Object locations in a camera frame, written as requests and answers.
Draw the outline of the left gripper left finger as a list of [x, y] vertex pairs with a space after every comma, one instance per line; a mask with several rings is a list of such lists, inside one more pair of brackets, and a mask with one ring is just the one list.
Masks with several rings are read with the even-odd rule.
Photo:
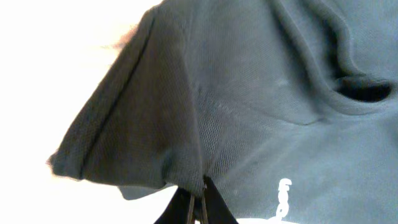
[[194, 224], [194, 207], [195, 196], [179, 187], [154, 224]]

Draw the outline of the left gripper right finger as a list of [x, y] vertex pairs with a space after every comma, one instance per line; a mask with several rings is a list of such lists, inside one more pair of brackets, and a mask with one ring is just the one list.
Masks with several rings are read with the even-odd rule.
[[203, 196], [200, 199], [200, 223], [238, 224], [211, 178], [204, 176], [203, 182]]

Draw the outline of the black polo shirt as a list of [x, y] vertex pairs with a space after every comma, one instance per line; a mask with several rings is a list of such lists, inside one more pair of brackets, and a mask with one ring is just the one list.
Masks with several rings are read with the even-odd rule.
[[164, 1], [49, 159], [132, 200], [203, 177], [237, 219], [397, 222], [397, 0]]

